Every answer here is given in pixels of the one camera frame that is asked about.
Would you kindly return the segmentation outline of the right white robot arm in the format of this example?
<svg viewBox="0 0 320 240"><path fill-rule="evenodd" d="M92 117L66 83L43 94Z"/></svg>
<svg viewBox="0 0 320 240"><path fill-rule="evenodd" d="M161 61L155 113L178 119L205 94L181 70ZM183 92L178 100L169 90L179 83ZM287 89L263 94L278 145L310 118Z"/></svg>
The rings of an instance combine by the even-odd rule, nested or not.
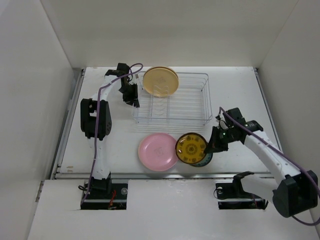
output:
<svg viewBox="0 0 320 240"><path fill-rule="evenodd" d="M258 157L274 179L270 182L251 171L236 174L231 184L232 198L258 196L272 203L284 218L295 218L318 205L320 189L317 175L276 148L257 121L246 121L239 108L224 110L221 107L216 118L224 120L226 128L212 128L204 153L226 152L229 144L240 142Z"/></svg>

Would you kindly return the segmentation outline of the pink plastic plate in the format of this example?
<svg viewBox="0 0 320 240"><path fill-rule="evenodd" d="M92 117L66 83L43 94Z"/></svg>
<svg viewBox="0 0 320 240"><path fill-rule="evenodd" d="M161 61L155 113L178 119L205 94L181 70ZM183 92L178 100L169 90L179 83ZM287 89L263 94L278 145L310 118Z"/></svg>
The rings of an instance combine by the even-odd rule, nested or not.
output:
<svg viewBox="0 0 320 240"><path fill-rule="evenodd" d="M151 171L167 171L179 161L175 150L176 142L176 139L167 133L150 134L140 142L138 158Z"/></svg>

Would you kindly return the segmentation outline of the white wire dish rack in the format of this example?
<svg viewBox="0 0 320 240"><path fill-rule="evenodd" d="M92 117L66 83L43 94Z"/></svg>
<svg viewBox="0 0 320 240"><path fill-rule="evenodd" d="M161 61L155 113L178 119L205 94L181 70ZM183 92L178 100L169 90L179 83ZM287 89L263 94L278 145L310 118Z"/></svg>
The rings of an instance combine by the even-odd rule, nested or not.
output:
<svg viewBox="0 0 320 240"><path fill-rule="evenodd" d="M179 84L173 94L167 85L154 85L148 92L143 76L142 71L134 77L139 101L139 107L132 110L136 122L204 126L213 118L208 74L178 72Z"/></svg>

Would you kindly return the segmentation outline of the teal patterned ceramic plate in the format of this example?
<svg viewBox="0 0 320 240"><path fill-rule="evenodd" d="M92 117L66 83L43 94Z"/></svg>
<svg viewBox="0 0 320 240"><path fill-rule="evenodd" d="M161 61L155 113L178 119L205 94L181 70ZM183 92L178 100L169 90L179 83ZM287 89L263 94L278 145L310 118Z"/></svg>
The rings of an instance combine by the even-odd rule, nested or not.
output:
<svg viewBox="0 0 320 240"><path fill-rule="evenodd" d="M206 154L205 158L198 163L192 164L193 167L201 168L208 165L213 158L213 153Z"/></svg>

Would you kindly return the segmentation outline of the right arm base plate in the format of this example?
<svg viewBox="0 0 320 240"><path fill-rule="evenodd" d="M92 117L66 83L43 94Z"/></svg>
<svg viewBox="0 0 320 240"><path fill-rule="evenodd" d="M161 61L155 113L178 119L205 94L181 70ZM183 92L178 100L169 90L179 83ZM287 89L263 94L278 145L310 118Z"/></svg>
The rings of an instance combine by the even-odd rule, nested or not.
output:
<svg viewBox="0 0 320 240"><path fill-rule="evenodd" d="M265 210L269 202L252 193L238 194L232 182L216 182L213 196L219 210Z"/></svg>

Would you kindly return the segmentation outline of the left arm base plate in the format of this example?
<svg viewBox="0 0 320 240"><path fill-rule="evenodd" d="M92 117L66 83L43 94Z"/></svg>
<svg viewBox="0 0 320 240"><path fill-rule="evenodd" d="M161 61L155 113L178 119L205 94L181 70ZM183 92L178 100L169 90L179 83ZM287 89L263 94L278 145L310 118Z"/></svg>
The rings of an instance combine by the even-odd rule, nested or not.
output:
<svg viewBox="0 0 320 240"><path fill-rule="evenodd" d="M127 183L112 183L111 190L91 190L83 203L81 210L126 210L128 197Z"/></svg>

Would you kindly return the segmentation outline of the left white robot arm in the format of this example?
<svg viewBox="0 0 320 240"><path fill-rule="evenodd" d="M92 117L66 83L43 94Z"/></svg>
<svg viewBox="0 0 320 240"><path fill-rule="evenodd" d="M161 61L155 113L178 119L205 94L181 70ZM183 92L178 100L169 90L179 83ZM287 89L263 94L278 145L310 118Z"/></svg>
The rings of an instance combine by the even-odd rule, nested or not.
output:
<svg viewBox="0 0 320 240"><path fill-rule="evenodd" d="M142 70L141 63L135 63L138 70L126 63L118 63L116 69L108 69L104 74L103 83L90 98L80 102L80 128L93 149L93 162L88 185L93 181L106 180L111 171L105 157L106 138L111 133L112 118L108 98L115 92L122 94L122 101L135 108L140 107L138 86L132 82L134 75Z"/></svg>

